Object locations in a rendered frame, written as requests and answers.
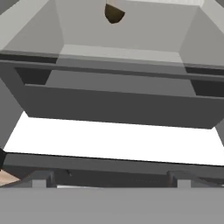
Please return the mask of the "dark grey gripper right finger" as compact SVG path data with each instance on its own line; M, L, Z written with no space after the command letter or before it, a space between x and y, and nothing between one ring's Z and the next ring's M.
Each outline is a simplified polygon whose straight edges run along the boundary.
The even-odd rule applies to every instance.
M185 171L168 171L168 186L177 188L202 188L218 187L217 184L202 180L201 178Z

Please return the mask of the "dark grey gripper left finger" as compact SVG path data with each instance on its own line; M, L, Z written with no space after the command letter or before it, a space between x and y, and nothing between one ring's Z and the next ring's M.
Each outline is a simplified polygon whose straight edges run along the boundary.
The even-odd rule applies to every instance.
M55 177L53 171L35 171L28 177L21 180L18 187L29 188L48 188L56 187Z

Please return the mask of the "grey fridge drawer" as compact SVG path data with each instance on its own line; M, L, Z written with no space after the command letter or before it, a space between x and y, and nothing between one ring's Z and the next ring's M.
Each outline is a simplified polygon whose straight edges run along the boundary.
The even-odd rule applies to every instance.
M198 129L224 119L220 99L25 85L15 68L3 64L0 77L30 117Z

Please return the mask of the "clear glass fridge shelf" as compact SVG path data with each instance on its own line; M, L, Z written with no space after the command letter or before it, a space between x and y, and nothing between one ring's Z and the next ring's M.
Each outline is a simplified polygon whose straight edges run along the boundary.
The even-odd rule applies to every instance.
M3 49L0 51L0 63L61 71L224 81L224 66L187 64L176 52L90 45L64 45L58 53Z

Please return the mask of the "grey fridge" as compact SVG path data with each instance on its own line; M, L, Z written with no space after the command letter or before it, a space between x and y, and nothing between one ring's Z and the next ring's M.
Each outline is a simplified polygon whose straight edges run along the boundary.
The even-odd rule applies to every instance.
M125 12L111 24L106 4ZM0 13L0 51L59 53L65 45L178 53L184 63L224 67L224 5L217 0L18 0ZM224 81L11 66L25 85L224 101ZM224 119L211 129L30 117L11 91L12 153L224 165Z

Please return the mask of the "brown kiwi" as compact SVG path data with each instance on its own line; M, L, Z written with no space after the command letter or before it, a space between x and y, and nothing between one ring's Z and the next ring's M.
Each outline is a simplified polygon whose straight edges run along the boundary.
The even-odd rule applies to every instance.
M119 8L107 3L105 5L104 14L105 14L106 19L111 24L117 24L123 19L125 12L123 10L120 10Z

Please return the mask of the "dark grey freezer drawer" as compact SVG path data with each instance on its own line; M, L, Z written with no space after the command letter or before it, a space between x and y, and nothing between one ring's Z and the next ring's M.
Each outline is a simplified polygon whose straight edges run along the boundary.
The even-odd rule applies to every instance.
M167 172L182 171L224 187L224 165L50 156L0 149L0 169L18 179L25 179L35 171L51 171L56 186L105 188L168 187Z

